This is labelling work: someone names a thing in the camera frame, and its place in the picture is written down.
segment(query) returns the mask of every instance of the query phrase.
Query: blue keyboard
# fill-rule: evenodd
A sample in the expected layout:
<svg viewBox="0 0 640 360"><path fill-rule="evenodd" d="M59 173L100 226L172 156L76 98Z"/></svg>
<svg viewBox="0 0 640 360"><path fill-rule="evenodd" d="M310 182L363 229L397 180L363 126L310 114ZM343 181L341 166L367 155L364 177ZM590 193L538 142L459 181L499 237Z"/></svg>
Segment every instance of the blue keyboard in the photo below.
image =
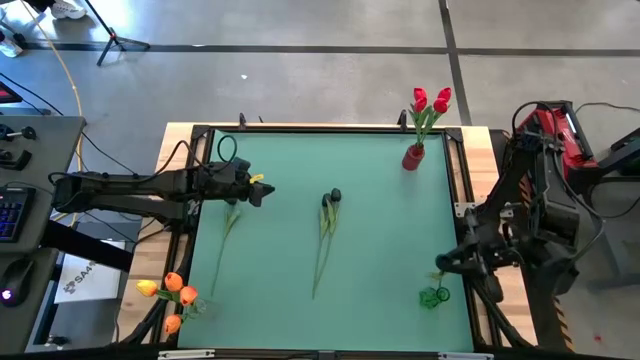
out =
<svg viewBox="0 0 640 360"><path fill-rule="evenodd" d="M18 241L35 193L32 188L0 188L0 243Z"/></svg>

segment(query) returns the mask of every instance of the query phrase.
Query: yellow cable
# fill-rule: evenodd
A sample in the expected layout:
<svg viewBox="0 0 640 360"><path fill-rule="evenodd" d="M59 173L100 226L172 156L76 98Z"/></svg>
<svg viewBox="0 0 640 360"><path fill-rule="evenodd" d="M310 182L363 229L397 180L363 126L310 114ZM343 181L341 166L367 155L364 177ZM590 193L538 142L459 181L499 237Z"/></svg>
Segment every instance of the yellow cable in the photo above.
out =
<svg viewBox="0 0 640 360"><path fill-rule="evenodd" d="M62 68L64 69L64 72L67 75L67 79L69 79L69 83L71 83L71 89L73 90L73 94L76 97L76 104L78 105L78 116L82 117L83 113L82 113L82 104L80 104L80 96L78 95L78 89L76 88L76 83L73 82L73 78L71 77L71 73L69 72L69 69L67 68L67 64L64 63L64 60L62 60L62 57L60 56L60 53L58 53L58 50L53 45L53 42L51 41L51 39L49 39L49 35L47 35L47 33L44 31L44 29L42 29L42 26L40 26L40 23L38 22L38 20L36 20L36 18L33 16L31 11L27 7L27 4L25 4L24 0L20 0L20 2L22 3L22 6L27 11L29 16L31 16L31 19L33 20L33 22L38 26L38 29L40 29L40 32L42 33L42 35L44 35L44 38L47 40L47 43L51 47L51 50L53 50L53 53L58 58L58 62L60 62L60 65L62 65ZM78 145L76 146L76 151L78 152L78 155L79 155L78 156L78 171L82 171L82 161L80 161L80 157L82 156L82 136L80 136L80 139L78 140ZM73 226L76 223L77 218L78 218L78 214L77 213L73 214L73 220L71 221L71 225L70 226Z"/></svg>

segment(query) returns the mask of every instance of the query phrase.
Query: green table surface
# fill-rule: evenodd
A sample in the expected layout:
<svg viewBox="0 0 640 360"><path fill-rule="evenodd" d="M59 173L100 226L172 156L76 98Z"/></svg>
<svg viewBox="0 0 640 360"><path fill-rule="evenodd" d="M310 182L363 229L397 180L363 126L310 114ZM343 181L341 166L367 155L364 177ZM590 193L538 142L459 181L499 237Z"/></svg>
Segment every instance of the green table surface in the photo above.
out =
<svg viewBox="0 0 640 360"><path fill-rule="evenodd" d="M214 150L223 135L216 132ZM473 350L460 277L444 278L449 301L419 306L419 291L437 285L429 277L435 256L456 245L439 135L427 138L414 172L401 161L415 135L233 136L250 172L276 191L260 208L239 203L214 296L228 205L203 205L190 285L207 310L183 325L181 348ZM221 147L231 154L231 141ZM312 300L320 203L334 187L343 195L339 223Z"/></svg>

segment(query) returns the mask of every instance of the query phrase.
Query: red tulip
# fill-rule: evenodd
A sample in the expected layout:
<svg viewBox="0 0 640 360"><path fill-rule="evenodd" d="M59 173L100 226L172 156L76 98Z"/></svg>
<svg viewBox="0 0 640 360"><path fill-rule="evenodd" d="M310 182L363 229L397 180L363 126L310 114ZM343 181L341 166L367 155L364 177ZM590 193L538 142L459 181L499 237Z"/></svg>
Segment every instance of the red tulip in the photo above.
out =
<svg viewBox="0 0 640 360"><path fill-rule="evenodd" d="M423 88L414 88L413 89L413 98L417 101L420 99L424 99L425 103L427 101L427 92L424 91Z"/></svg>
<svg viewBox="0 0 640 360"><path fill-rule="evenodd" d="M427 98L422 98L416 100L416 104L414 105L414 109L416 113L421 113L424 108L427 107Z"/></svg>
<svg viewBox="0 0 640 360"><path fill-rule="evenodd" d="M445 99L439 98L433 102L433 109L440 114L446 113L448 108L449 105L447 105L447 100Z"/></svg>
<svg viewBox="0 0 640 360"><path fill-rule="evenodd" d="M451 100L451 88L444 88L438 93L438 99Z"/></svg>

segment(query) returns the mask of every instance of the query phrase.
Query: red vase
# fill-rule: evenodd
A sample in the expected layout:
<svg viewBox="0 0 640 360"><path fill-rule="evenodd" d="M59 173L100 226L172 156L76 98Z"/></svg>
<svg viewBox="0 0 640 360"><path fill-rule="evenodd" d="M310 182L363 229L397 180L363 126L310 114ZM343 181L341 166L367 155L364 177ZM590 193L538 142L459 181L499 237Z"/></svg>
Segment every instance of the red vase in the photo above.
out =
<svg viewBox="0 0 640 360"><path fill-rule="evenodd" d="M415 145L409 146L407 152L402 159L402 167L406 170L413 171L418 168L420 161L424 158L424 147L417 147Z"/></svg>

